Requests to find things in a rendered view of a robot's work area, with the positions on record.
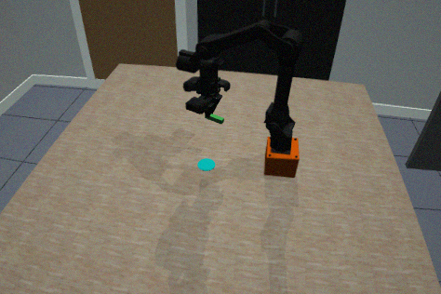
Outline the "green rectangular post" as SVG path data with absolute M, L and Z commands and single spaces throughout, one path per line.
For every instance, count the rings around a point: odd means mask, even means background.
M 214 121 L 216 123 L 219 123 L 219 124 L 222 124 L 224 122 L 224 118 L 223 117 L 217 116 L 215 114 L 211 114 L 209 118 L 206 117 L 206 115 L 205 115 L 205 118 L 208 119 L 208 120 Z

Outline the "cyan circle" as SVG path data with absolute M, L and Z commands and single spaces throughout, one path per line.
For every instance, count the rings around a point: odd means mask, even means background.
M 210 171 L 215 167 L 215 162 L 211 159 L 202 159 L 198 162 L 198 168 L 203 171 Z

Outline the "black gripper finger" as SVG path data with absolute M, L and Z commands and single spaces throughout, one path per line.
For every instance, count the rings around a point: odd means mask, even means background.
M 214 113 L 214 111 L 215 111 L 215 109 L 216 109 L 218 103 L 220 102 L 221 98 L 222 98 L 222 95 L 221 95 L 221 94 L 219 94 L 216 98 L 215 98 L 215 97 L 212 98 L 212 101 L 211 101 L 211 102 L 215 103 L 215 104 L 214 104 L 214 107 L 213 107 L 213 109 L 212 109 L 212 112 L 211 112 L 212 114 Z
M 214 104 L 215 103 L 213 103 L 213 102 L 211 102 L 211 104 L 207 107 L 207 110 L 205 111 L 205 115 L 206 115 L 206 117 L 210 117 L 210 115 L 211 115 L 211 112 L 212 112 L 212 109 L 213 109 L 213 107 L 214 107 Z

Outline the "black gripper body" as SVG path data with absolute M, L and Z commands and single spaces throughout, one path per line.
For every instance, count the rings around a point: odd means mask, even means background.
M 230 89 L 230 83 L 227 80 L 216 77 L 214 79 L 197 78 L 197 82 L 200 83 L 199 98 L 192 97 L 185 103 L 186 110 L 192 111 L 197 114 L 202 114 L 207 110 L 207 107 L 211 104 L 212 98 L 217 97 L 221 91 L 221 87 L 224 87 L 224 91 Z

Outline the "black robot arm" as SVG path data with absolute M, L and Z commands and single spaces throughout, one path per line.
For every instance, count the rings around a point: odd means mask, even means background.
M 295 122 L 289 116 L 287 101 L 294 65 L 304 43 L 304 35 L 299 31 L 290 30 L 288 27 L 267 20 L 260 20 L 229 33 L 208 35 L 195 46 L 195 52 L 182 49 L 179 51 L 176 66 L 178 70 L 186 73 L 194 74 L 199 71 L 200 76 L 192 76 L 185 81 L 183 89 L 184 91 L 196 91 L 197 94 L 200 94 L 200 83 L 197 82 L 197 78 L 216 78 L 218 68 L 225 63 L 221 57 L 213 57 L 227 48 L 243 45 L 256 39 L 260 39 L 270 49 L 276 51 L 279 61 L 274 102 L 266 111 L 264 121 L 271 134 L 271 153 L 290 155 L 292 129 Z

